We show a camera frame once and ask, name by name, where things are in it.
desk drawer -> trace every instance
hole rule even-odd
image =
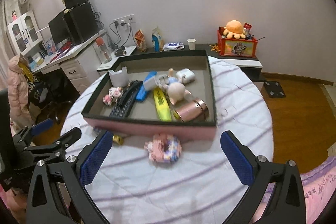
[[[59,65],[58,64],[53,65],[53,66],[51,66],[51,67],[49,67],[47,69],[41,70],[41,72],[42,72],[43,75],[46,75],[47,73],[50,73],[50,72],[52,72],[54,70],[57,70],[57,69],[59,69]]]
[[[82,94],[91,85],[88,77],[73,79],[70,81],[75,89],[79,92],[79,94]]]
[[[78,61],[65,62],[61,64],[61,68],[70,80],[87,77],[86,72]]]

orange plush octopus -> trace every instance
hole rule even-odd
[[[225,35],[226,38],[246,38],[245,31],[243,30],[243,25],[237,20],[229,21],[224,29],[225,30],[223,32],[223,35]]]

storage box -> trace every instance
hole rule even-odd
[[[217,43],[221,56],[248,56],[255,57],[255,50],[258,41],[252,37],[252,40],[222,38],[224,28],[219,27],[217,30]]]
[[[204,120],[190,122],[176,121],[173,108],[179,108],[185,100],[171,106],[171,122],[159,120],[153,92],[149,92],[144,102],[135,102],[129,117],[109,117],[112,106],[104,105],[102,99],[112,87],[109,74],[107,73],[85,105],[82,115],[93,127],[104,128],[113,132],[129,133],[152,137],[157,133],[176,135],[180,139],[211,140],[216,133],[216,107],[212,85],[210,65],[205,50],[200,51],[174,51],[144,53],[119,58],[112,66],[112,70],[118,71],[127,67],[129,80],[143,81],[148,72],[156,70],[157,73],[167,74],[172,67],[175,72],[189,68],[195,73],[194,82],[185,87],[193,96],[202,99],[208,109],[209,117]]]

pink box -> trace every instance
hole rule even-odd
[[[142,53],[122,57],[112,66],[117,71],[127,67],[129,80],[143,81],[150,71],[165,74],[172,67],[175,72],[188,68],[195,73],[194,82],[185,87],[193,96],[202,99],[209,110],[209,117],[190,122],[174,119],[173,108],[179,108],[187,101],[171,106],[171,122],[159,120],[155,108],[153,92],[149,92],[144,102],[135,102],[127,118],[109,117],[112,106],[104,105],[102,98],[112,87],[109,74],[102,79],[85,105],[82,115],[89,125],[109,131],[152,137],[157,133],[176,135],[181,140],[212,140],[216,133],[216,106],[210,65],[205,50],[178,50],[170,52]]]

office chair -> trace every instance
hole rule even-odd
[[[35,123],[38,123],[39,117],[45,109],[49,108],[47,119],[51,118],[60,124],[58,117],[58,111],[60,111],[65,104],[73,104],[71,100],[64,100],[65,88],[68,85],[69,80],[64,75],[54,75],[49,79],[42,79],[41,82],[35,83],[35,87],[28,94],[29,103],[33,103],[35,106],[41,108],[41,113],[36,117]],[[37,90],[47,89],[48,93],[43,102],[39,102],[39,99],[34,98],[34,93]]]

